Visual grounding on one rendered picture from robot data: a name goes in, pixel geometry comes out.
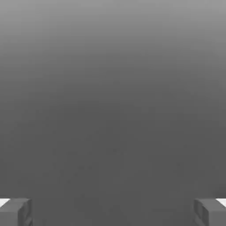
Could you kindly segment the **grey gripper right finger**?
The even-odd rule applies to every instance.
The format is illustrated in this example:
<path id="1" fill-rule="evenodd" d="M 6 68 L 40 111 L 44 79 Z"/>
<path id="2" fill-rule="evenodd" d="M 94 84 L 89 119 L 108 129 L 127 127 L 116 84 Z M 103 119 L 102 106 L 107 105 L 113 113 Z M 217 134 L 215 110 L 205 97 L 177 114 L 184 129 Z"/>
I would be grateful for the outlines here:
<path id="1" fill-rule="evenodd" d="M 226 198 L 194 199 L 197 226 L 226 226 Z"/>

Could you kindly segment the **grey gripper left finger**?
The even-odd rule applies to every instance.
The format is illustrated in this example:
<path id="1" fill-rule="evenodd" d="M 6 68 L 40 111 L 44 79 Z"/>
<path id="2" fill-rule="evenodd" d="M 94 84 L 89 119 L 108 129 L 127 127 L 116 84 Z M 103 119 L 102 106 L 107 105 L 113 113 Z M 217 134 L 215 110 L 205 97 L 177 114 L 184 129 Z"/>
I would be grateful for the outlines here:
<path id="1" fill-rule="evenodd" d="M 32 199 L 0 198 L 0 226 L 33 226 Z"/>

